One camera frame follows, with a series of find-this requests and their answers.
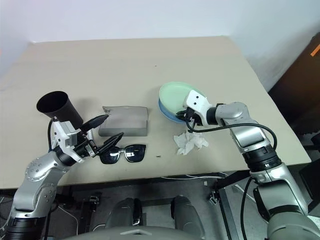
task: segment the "crumpled tissue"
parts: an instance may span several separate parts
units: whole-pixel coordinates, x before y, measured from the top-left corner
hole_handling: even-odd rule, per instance
[[[187,155],[195,145],[200,149],[203,146],[208,147],[209,143],[202,137],[202,133],[199,132],[188,132],[185,131],[181,135],[173,136],[173,139],[177,146],[179,147],[177,151],[177,155],[183,154]]]

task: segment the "blue plate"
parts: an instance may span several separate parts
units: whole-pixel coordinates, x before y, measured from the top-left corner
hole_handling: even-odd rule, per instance
[[[158,101],[158,106],[159,106],[160,111],[163,113],[163,115],[164,115],[167,119],[169,119],[169,120],[171,120],[171,121],[174,121],[174,122],[177,123],[177,124],[185,124],[185,123],[186,123],[185,121],[182,121],[182,120],[176,118],[176,115],[175,115],[175,114],[172,114],[170,111],[168,111],[168,110],[165,108],[165,106],[163,106],[163,104],[161,103],[160,99],[159,99],[159,101]]]

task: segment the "black cup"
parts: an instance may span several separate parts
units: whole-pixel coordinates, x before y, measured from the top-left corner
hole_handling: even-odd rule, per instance
[[[36,104],[36,109],[49,118],[56,117],[60,122],[70,121],[74,129],[83,124],[83,119],[63,91],[53,91],[44,95]]]

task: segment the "sunglasses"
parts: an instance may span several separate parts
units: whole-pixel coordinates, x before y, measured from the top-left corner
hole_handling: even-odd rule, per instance
[[[120,148],[113,146],[100,156],[100,160],[103,164],[115,164],[119,160],[120,153],[124,153],[126,160],[130,163],[138,163],[144,159],[146,151],[146,145],[133,144]]]

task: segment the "sunglasses lens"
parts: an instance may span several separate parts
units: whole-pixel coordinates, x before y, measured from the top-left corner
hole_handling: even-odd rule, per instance
[[[119,148],[112,147],[100,156],[100,160],[103,164],[115,164],[119,159]]]
[[[145,156],[145,145],[128,146],[125,149],[125,157],[131,163],[141,162]]]

